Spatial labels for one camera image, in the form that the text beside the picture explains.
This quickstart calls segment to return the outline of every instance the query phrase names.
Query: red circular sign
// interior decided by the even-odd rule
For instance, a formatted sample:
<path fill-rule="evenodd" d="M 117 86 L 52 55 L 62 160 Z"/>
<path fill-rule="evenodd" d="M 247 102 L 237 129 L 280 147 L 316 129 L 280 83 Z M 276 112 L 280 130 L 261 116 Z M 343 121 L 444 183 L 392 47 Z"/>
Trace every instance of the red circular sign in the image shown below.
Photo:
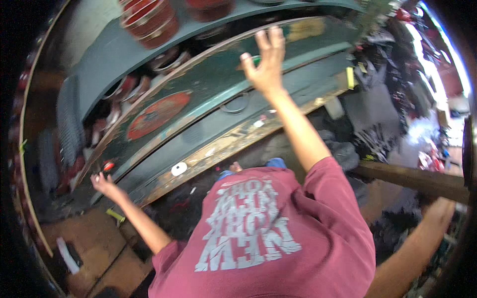
<path fill-rule="evenodd" d="M 128 141 L 139 139 L 171 120 L 189 102 L 191 93 L 192 90 L 185 90 L 171 94 L 142 110 L 127 129 Z"/>

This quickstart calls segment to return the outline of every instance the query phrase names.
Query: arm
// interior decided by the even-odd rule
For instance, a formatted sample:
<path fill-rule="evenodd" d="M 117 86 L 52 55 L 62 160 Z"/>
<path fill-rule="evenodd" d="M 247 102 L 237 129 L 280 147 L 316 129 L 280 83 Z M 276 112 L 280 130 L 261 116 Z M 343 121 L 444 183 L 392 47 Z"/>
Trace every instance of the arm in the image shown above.
<path fill-rule="evenodd" d="M 270 41 L 265 31 L 255 35 L 260 49 L 261 62 L 255 68 L 249 53 L 240 56 L 245 76 L 265 99 L 277 110 L 285 133 L 301 165 L 308 172 L 321 159 L 331 156 L 328 147 L 320 138 L 310 121 L 301 114 L 281 83 L 281 63 L 285 56 L 285 39 L 282 30 L 273 26 Z"/>
<path fill-rule="evenodd" d="M 376 268 L 365 297 L 402 297 L 439 247 L 454 209 L 455 203 L 452 201 L 444 198 L 435 201 L 403 246 Z"/>
<path fill-rule="evenodd" d="M 159 253 L 161 249 L 166 247 L 167 244 L 172 242 L 171 238 L 164 232 L 164 230 L 156 225 L 146 213 L 131 202 L 124 190 L 113 183 L 111 175 L 108 176 L 107 180 L 104 178 L 103 173 L 92 175 L 91 182 L 97 191 L 100 191 L 110 200 L 119 205 L 127 219 L 133 224 L 134 228 L 136 228 L 144 242 L 155 255 Z"/>

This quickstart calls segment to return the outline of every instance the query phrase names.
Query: hand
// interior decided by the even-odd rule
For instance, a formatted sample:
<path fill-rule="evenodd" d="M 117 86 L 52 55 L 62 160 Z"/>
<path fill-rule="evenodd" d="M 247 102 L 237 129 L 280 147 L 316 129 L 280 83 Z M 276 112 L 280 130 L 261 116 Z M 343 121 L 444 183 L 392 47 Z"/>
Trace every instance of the hand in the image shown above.
<path fill-rule="evenodd" d="M 99 175 L 91 175 L 91 183 L 95 190 L 101 192 L 116 204 L 120 204 L 128 199 L 126 192 L 114 184 L 111 175 L 108 175 L 107 180 L 102 172 Z"/>
<path fill-rule="evenodd" d="M 281 63 L 285 56 L 285 38 L 281 28 L 273 26 L 269 30 L 270 41 L 264 30 L 255 34 L 255 40 L 260 49 L 261 61 L 257 68 L 249 53 L 240 56 L 245 76 L 262 92 L 265 98 L 271 100 L 274 92 L 283 90 L 281 84 Z"/>

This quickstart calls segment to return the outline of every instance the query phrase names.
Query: cluttered shelf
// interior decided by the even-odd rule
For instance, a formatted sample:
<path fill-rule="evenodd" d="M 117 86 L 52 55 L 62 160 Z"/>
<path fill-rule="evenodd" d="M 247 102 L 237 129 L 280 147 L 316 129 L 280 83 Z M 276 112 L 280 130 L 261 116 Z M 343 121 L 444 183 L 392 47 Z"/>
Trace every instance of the cluttered shelf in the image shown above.
<path fill-rule="evenodd" d="M 94 43 L 87 49 L 73 74 L 78 78 L 78 112 L 84 119 L 95 103 L 123 76 L 133 71 L 159 53 L 178 43 L 219 25 L 248 16 L 271 11 L 307 6 L 340 6 L 361 11 L 353 0 L 324 0 L 303 2 L 288 0 L 276 6 L 264 6 L 247 0 L 237 0 L 232 12 L 221 19 L 198 22 L 192 19 L 180 3 L 172 3 L 180 23 L 178 32 L 167 42 L 154 49 L 145 49 L 120 26 L 120 20 L 111 21 Z"/>

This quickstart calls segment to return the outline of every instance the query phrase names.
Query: maroon t-shirt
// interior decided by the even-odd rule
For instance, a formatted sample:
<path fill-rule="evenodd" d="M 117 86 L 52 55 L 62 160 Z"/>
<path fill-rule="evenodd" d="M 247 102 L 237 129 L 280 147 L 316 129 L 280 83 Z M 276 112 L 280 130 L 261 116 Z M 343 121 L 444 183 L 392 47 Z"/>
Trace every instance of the maroon t-shirt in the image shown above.
<path fill-rule="evenodd" d="M 327 157 L 303 187 L 276 167 L 217 181 L 189 242 L 173 241 L 153 264 L 150 298 L 362 298 L 375 251 L 351 186 Z"/>

